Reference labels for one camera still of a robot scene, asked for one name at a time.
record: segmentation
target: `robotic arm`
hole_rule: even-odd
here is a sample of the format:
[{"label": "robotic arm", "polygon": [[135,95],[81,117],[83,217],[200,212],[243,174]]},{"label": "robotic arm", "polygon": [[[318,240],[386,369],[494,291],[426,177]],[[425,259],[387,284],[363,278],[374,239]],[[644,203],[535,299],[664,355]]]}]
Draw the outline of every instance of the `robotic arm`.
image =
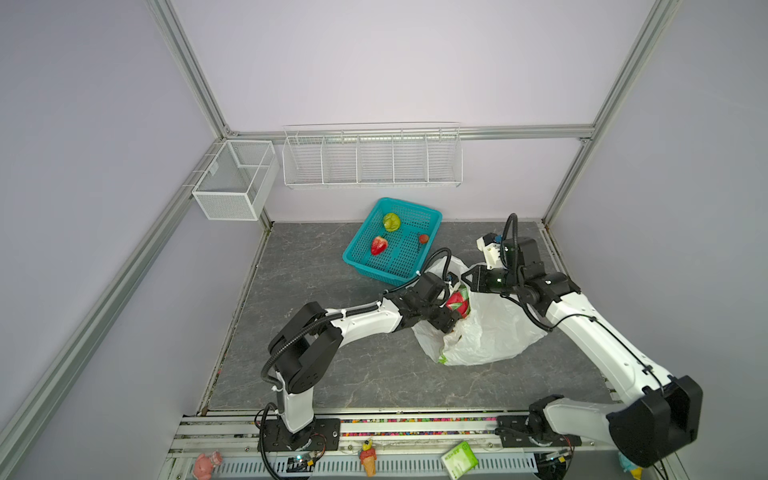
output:
[{"label": "robotic arm", "polygon": [[[512,236],[507,238],[509,227]],[[576,402],[552,395],[530,407],[526,431],[545,444],[559,435],[578,435],[616,445],[632,462],[648,467],[697,437],[702,391],[688,376],[676,378],[625,339],[565,274],[546,273],[535,240],[517,236],[517,217],[508,219],[503,235],[478,240],[486,264],[462,275],[473,292],[496,293],[517,303],[539,328],[559,328],[581,348],[611,382],[622,403]],[[296,436],[309,435],[314,413],[313,386],[319,382],[339,347],[377,333],[409,328],[420,320],[448,333],[460,319],[444,306],[458,285],[448,272],[442,277],[417,276],[386,291],[378,301],[351,309],[324,309],[307,303],[269,346],[262,377],[277,391],[282,423]],[[517,300],[509,296],[515,294]],[[537,318],[530,310],[544,317]],[[310,343],[306,335],[317,335]],[[269,375],[274,367],[276,377]]]}]

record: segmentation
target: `green fruit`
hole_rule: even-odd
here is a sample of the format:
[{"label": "green fruit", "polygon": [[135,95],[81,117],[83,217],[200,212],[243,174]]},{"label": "green fruit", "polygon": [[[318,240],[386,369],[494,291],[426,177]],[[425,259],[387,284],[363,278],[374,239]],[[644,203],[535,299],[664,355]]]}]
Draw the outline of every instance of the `green fruit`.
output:
[{"label": "green fruit", "polygon": [[384,230],[394,232],[400,228],[400,217],[395,214],[386,214],[384,216]]}]

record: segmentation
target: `white wall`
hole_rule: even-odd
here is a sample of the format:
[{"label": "white wall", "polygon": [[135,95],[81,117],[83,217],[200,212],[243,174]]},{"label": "white wall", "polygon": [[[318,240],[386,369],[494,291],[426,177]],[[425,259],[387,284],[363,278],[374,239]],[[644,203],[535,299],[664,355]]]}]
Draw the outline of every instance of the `white wall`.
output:
[{"label": "white wall", "polygon": [[142,0],[0,4],[0,427],[210,146]]},{"label": "white wall", "polygon": [[83,370],[16,480],[153,479],[194,415],[260,239],[195,204]]},{"label": "white wall", "polygon": [[765,478],[768,4],[684,2],[554,235],[632,343],[703,387],[691,478]]},{"label": "white wall", "polygon": [[174,0],[235,131],[589,124],[652,0]]},{"label": "white wall", "polygon": [[281,174],[266,209],[277,221],[362,221],[379,198],[396,197],[435,208],[446,220],[498,220],[511,211],[520,217],[541,218],[579,142],[574,138],[477,140],[462,146],[464,183],[458,187],[291,190]]}]

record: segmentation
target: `black mounting plate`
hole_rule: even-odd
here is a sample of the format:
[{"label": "black mounting plate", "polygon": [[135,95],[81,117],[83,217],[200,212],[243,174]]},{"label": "black mounting plate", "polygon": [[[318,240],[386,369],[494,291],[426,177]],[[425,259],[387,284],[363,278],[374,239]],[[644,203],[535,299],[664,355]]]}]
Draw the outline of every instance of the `black mounting plate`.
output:
[{"label": "black mounting plate", "polygon": [[[341,436],[339,419],[316,419],[312,427],[312,433],[319,433],[326,437],[326,451],[339,449],[339,437]],[[264,425],[264,451],[265,452],[306,452],[309,450],[320,451],[323,449],[323,437],[310,437],[309,446],[304,447],[306,435],[302,439],[293,439],[295,435],[288,431],[280,419],[267,420]]]},{"label": "black mounting plate", "polygon": [[[508,429],[518,430],[521,432],[521,433],[500,432],[499,437],[502,439],[502,447],[508,449],[508,448],[514,448],[514,447],[540,446],[533,443],[531,439],[528,437],[528,435],[524,435],[522,433],[528,428],[528,426],[525,424],[526,420],[528,420],[527,413],[523,413],[521,415],[499,415],[496,417],[498,426],[507,427]],[[576,435],[557,435],[557,434],[553,434],[552,444],[548,446],[567,447],[568,442],[565,441],[565,437],[568,437],[568,440],[571,441],[571,446],[573,447],[581,446],[581,437]]]}]

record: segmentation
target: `pink figurine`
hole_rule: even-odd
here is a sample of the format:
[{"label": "pink figurine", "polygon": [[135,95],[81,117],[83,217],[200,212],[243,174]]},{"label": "pink figurine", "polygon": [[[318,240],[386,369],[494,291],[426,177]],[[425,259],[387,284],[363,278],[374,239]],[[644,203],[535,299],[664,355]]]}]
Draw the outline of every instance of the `pink figurine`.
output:
[{"label": "pink figurine", "polygon": [[210,454],[210,458],[206,457],[204,453],[201,453],[194,463],[192,469],[192,475],[197,480],[210,480],[210,474],[214,470],[214,467],[221,465],[222,458],[219,452]]}]

